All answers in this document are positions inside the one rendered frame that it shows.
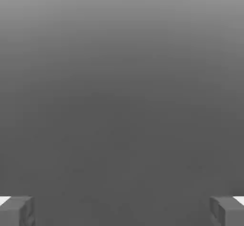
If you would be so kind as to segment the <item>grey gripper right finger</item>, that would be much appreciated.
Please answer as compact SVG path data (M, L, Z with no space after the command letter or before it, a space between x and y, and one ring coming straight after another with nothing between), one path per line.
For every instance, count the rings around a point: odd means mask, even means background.
M244 226L244 196L210 197L213 226Z

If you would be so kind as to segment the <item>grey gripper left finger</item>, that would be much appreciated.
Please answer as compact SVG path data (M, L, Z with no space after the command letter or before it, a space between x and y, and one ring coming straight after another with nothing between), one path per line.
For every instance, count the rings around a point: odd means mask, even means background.
M34 197L0 197L0 226L36 226Z

